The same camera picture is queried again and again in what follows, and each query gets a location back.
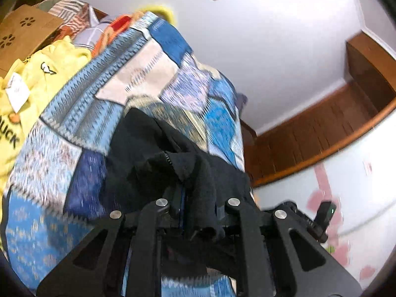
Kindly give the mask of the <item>black jacket garment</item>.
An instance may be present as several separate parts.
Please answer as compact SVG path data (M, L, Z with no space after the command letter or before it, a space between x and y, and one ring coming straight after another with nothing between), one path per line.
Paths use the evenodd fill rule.
M120 119L105 166L99 201L107 210L133 213L170 190L182 190L183 235L199 244L229 243L219 220L229 198L257 208L245 172L137 108Z

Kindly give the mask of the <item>striped folded clothes pile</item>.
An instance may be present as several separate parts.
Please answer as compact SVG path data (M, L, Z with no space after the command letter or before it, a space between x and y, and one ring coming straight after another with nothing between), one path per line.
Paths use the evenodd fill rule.
M141 11L136 11L100 18L96 9L80 0L45 0L36 7L63 20L52 42L68 36L75 46L90 50L92 56L103 52L118 35L143 16Z

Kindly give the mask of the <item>blue patchwork bed quilt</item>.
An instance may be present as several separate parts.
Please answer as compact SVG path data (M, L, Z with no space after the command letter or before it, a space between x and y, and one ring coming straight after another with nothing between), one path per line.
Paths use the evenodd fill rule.
M148 12L121 16L93 56L30 120L3 186L1 242L29 292L106 214L99 192L120 119L137 108L244 168L238 96L179 31Z

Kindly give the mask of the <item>brown wooden door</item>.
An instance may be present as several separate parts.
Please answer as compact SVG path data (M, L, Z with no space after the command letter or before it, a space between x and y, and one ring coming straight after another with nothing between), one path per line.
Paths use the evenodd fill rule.
M241 123L254 188L335 154L395 110L395 58L360 32L346 42L346 60L351 80L318 103L262 135Z

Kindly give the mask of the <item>yellow duck sweater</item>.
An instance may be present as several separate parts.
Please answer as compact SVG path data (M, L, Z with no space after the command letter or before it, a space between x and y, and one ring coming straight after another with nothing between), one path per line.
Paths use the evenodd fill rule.
M16 60L1 79L1 192L31 128L55 94L91 60L69 36Z

